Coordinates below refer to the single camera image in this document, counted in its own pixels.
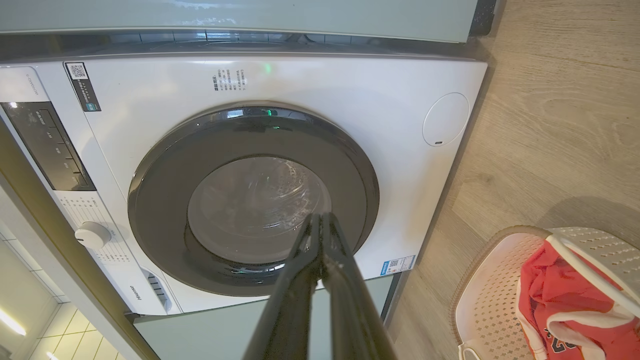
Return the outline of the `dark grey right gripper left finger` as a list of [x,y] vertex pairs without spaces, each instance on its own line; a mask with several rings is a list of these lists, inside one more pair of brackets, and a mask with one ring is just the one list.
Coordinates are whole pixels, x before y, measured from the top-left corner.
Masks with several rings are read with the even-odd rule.
[[323,275],[322,232],[322,215],[308,215],[242,360],[307,360],[313,294]]

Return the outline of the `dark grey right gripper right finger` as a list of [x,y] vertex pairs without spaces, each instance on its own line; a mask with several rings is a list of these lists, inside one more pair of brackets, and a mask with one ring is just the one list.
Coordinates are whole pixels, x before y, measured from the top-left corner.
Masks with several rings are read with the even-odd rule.
[[338,218],[322,215],[322,282],[330,296],[333,360],[397,360]]

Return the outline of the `pink perforated laundry basket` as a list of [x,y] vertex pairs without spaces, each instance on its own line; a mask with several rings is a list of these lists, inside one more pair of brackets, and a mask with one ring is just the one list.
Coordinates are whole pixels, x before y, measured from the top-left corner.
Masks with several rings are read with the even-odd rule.
[[549,235],[640,305],[640,249],[625,240],[597,228],[505,228],[458,287],[452,324],[459,360],[535,360],[516,315],[517,288],[522,265]]

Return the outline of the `blue energy label sticker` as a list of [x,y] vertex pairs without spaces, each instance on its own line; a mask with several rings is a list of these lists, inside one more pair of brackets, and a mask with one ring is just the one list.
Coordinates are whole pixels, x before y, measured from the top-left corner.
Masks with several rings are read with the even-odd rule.
[[380,276],[388,276],[413,269],[416,256],[410,255],[399,259],[387,260],[382,264]]

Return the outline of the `round dark washing machine door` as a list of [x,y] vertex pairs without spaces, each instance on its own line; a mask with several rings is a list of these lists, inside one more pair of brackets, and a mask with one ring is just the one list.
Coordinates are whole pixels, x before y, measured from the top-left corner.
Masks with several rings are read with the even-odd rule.
[[146,256],[207,293],[269,296],[311,214],[334,214],[356,253],[380,189],[337,125],[277,102],[236,102],[175,126],[138,165],[128,218]]

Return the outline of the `white program dial knob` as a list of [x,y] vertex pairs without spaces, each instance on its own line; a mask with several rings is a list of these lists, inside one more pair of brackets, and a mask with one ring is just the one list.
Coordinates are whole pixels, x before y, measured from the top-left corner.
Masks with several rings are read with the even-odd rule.
[[75,230],[74,236],[85,248],[100,250],[112,239],[112,233],[100,223],[85,221]]

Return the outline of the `red and white jersey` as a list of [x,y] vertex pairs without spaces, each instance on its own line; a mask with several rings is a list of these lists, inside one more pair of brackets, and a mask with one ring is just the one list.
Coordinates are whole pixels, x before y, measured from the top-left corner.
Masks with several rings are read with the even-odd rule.
[[640,318],[544,243],[522,265],[516,317],[535,360],[640,360]]

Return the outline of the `round white filter cover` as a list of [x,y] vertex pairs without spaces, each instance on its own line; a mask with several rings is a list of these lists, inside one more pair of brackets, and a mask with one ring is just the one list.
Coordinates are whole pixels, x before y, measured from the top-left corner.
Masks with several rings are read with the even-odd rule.
[[445,146],[464,130],[469,116],[470,104],[466,96],[458,92],[441,96],[423,121],[423,139],[432,147]]

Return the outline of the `white front-load washing machine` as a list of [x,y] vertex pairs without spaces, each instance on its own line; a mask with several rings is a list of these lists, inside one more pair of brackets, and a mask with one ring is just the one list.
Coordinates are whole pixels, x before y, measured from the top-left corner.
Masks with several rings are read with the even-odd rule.
[[[102,111],[84,112],[64,63],[84,63]],[[84,222],[111,233],[86,248],[129,309],[167,316],[240,305],[236,297],[194,289],[158,268],[135,240],[128,195],[135,171],[174,127],[227,104],[283,103],[346,132],[374,166],[380,202],[374,226],[352,252],[362,277],[384,262],[415,255],[477,99],[487,64],[432,55],[122,54],[0,64],[0,117],[75,232]],[[430,146],[423,123],[446,94],[466,96],[470,115],[444,146]],[[95,191],[54,190],[16,132],[2,103],[50,101]]]

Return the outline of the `black washer control panel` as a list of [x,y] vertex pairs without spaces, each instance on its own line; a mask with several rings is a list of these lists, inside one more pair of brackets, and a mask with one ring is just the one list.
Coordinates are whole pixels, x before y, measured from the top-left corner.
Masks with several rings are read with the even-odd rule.
[[52,102],[1,105],[51,189],[96,190]]

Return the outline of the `pale green right cabinet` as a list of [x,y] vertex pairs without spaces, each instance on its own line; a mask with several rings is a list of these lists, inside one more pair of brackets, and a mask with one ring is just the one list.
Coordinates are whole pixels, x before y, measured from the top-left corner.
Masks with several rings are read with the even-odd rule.
[[0,34],[214,30],[466,42],[478,0],[0,0]]

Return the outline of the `black QR code sticker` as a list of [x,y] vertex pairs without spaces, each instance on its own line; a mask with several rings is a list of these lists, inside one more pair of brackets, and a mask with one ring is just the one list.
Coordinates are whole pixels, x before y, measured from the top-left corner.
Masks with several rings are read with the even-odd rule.
[[77,96],[83,112],[101,112],[96,92],[89,78],[86,66],[83,62],[64,63],[64,68],[70,78],[71,86]]

